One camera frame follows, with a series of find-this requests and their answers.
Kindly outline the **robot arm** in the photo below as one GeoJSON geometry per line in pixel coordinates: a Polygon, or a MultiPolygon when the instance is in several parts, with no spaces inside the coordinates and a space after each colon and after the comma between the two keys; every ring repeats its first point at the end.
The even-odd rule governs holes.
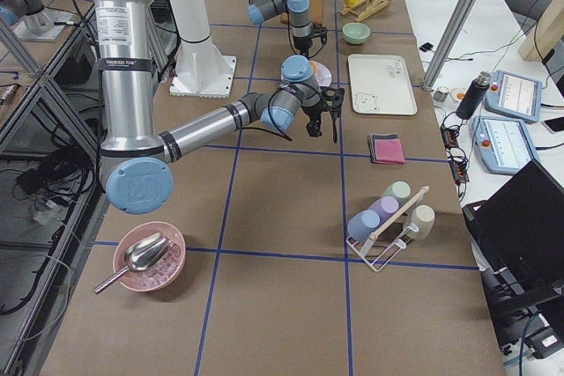
{"type": "MultiPolygon", "coordinates": [[[[308,116],[311,137],[321,135],[322,115],[340,115],[343,93],[322,87],[309,61],[313,39],[326,30],[313,23],[309,0],[248,0],[252,22],[285,14],[297,54],[284,60],[279,87],[239,100],[177,129],[157,132],[153,120],[149,12],[154,0],[89,0],[96,15],[108,132],[100,145],[100,182],[108,200],[129,214],[161,207],[172,193],[169,164],[225,134],[261,122],[284,136],[294,116],[308,116]]],[[[175,95],[227,97],[236,60],[212,42],[204,0],[169,0],[180,47],[172,85],[175,95]]]]}
{"type": "Polygon", "coordinates": [[[309,57],[315,33],[309,7],[310,0],[249,0],[247,13],[251,22],[259,25],[285,12],[294,49],[309,57]]]}

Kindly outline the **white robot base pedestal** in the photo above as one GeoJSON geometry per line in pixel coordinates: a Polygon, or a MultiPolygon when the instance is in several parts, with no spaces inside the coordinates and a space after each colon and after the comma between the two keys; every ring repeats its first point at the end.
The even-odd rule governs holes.
{"type": "Polygon", "coordinates": [[[170,92],[175,96],[229,96],[236,58],[212,41],[204,0],[169,0],[181,40],[170,92]]]}

